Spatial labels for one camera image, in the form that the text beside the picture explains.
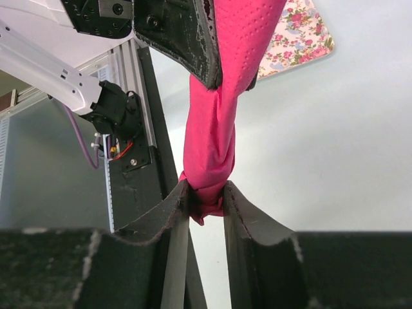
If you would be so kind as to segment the floral cloth mat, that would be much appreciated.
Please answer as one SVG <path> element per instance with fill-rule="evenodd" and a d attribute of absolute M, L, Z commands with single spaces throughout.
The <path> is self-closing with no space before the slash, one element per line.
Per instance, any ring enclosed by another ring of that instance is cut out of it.
<path fill-rule="evenodd" d="M 289 0 L 261 60 L 257 78 L 264 79 L 319 60 L 334 48 L 332 35 L 314 2 Z"/>

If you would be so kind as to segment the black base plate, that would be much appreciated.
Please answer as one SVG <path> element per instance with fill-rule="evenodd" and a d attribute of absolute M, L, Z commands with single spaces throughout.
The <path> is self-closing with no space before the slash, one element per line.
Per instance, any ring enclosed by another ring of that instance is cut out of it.
<path fill-rule="evenodd" d="M 109 163 L 115 234 L 107 241 L 115 308 L 207 306 L 150 51 L 139 48 L 142 130 Z"/>

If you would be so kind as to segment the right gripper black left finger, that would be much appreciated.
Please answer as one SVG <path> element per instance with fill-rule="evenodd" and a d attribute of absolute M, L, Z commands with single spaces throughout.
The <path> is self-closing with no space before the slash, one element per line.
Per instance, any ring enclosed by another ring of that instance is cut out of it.
<path fill-rule="evenodd" d="M 1 231 L 2 308 L 183 308 L 190 188 L 114 233 Z"/>

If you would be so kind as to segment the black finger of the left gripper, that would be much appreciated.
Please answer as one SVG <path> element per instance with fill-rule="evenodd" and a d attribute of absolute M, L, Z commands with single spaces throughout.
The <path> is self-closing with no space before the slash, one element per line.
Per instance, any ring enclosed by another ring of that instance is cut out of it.
<path fill-rule="evenodd" d="M 133 1 L 136 38 L 181 64 L 207 89 L 222 82 L 214 2 Z"/>

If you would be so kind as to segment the aluminium rail frame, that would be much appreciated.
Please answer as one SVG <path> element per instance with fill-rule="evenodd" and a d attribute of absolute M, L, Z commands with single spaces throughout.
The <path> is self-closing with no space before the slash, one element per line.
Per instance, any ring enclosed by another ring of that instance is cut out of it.
<path fill-rule="evenodd" d="M 12 142 L 33 142 L 36 138 L 50 147 L 63 145 L 68 134 L 64 115 L 68 115 L 77 127 L 85 124 L 87 132 L 108 134 L 109 127 L 94 128 L 89 114 L 91 105 L 101 99 L 103 85 L 109 86 L 109 101 L 121 112 L 138 111 L 131 97 L 140 100 L 144 92 L 138 87 L 142 71 L 138 65 L 138 43 L 130 39 L 103 53 L 78 70 L 58 59 L 48 51 L 30 44 L 28 49 L 38 55 L 21 57 L 28 65 L 15 69 L 19 78 L 31 84 L 31 88 L 19 93 L 17 105 L 1 113 L 1 125 L 8 126 Z"/>

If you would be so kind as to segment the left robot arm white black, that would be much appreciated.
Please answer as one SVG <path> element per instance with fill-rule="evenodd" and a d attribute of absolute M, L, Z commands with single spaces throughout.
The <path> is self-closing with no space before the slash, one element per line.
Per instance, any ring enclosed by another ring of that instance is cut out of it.
<path fill-rule="evenodd" d="M 134 35 L 180 63 L 207 89 L 221 84 L 212 1 L 2 1 L 1 6 L 86 35 Z M 135 104 L 119 86 L 81 73 L 7 24 L 1 25 L 1 70 L 62 102 L 99 133 L 130 140 L 142 130 Z"/>

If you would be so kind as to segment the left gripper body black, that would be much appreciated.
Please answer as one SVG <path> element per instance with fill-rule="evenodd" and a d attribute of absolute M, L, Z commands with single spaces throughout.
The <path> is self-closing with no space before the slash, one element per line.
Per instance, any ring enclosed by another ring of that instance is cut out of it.
<path fill-rule="evenodd" d="M 132 1 L 63 0 L 61 3 L 79 33 L 108 39 L 131 34 Z"/>

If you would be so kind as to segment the pink paper napkin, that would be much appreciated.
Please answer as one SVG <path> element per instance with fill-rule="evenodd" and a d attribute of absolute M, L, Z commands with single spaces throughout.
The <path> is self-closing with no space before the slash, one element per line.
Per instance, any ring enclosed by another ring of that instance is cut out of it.
<path fill-rule="evenodd" d="M 222 189 L 235 162 L 238 97 L 246 91 L 274 34 L 285 1 L 215 1 L 214 13 L 223 78 L 208 90 L 189 79 L 190 106 L 181 180 L 194 191 L 191 218 L 222 216 Z"/>

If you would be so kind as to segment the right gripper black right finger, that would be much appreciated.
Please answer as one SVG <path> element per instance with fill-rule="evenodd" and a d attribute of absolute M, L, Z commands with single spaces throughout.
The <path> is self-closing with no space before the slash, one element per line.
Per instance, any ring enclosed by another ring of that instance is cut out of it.
<path fill-rule="evenodd" d="M 410 308 L 410 232 L 294 231 L 227 182 L 233 308 Z"/>

